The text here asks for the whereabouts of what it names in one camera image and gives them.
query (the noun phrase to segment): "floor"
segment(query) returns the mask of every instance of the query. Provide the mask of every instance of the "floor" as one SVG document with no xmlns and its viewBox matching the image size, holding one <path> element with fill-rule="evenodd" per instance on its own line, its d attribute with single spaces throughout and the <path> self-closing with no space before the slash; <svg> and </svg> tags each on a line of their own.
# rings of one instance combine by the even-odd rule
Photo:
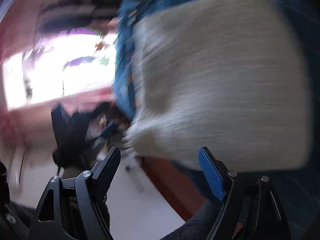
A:
<svg viewBox="0 0 320 240">
<path fill-rule="evenodd" d="M 108 191 L 113 238 L 158 240 L 180 227 L 183 219 L 157 191 L 136 161 L 130 159 L 129 172 L 125 171 L 127 163 L 127 159 L 121 161 Z M 50 150 L 38 148 L 29 151 L 24 159 L 21 187 L 10 188 L 11 199 L 35 207 L 47 182 L 56 172 Z"/>
</svg>

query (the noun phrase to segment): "blue fabric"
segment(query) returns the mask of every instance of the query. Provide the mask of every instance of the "blue fabric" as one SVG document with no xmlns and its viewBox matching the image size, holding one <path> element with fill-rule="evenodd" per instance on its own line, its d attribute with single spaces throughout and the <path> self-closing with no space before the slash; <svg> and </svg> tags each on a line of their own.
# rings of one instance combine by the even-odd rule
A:
<svg viewBox="0 0 320 240">
<path fill-rule="evenodd" d="M 191 0 L 123 0 L 119 9 L 119 36 L 117 42 L 116 76 L 114 93 L 118 107 L 133 119 L 135 114 L 134 86 L 132 78 L 131 57 L 134 51 L 132 29 L 137 21 L 171 6 L 189 2 Z M 301 51 L 308 63 L 314 104 L 314 145 L 311 150 L 311 159 L 308 165 L 298 171 L 268 172 L 267 174 L 278 192 L 279 198 L 288 218 L 292 239 L 299 239 L 320 209 L 320 156 L 318 141 L 320 137 L 320 41 L 319 18 L 307 0 L 271 0 L 278 7 L 287 20 L 289 26 L 300 41 Z M 136 16 L 130 16 L 134 10 Z M 204 193 L 208 190 L 207 184 L 199 176 L 199 171 L 188 171 L 188 176 Z"/>
<path fill-rule="evenodd" d="M 223 201 L 224 198 L 227 196 L 223 185 L 223 179 L 219 174 L 216 166 L 206 155 L 206 149 L 204 148 L 201 148 L 199 150 L 199 164 L 210 185 L 212 193 L 220 201 Z"/>
</svg>

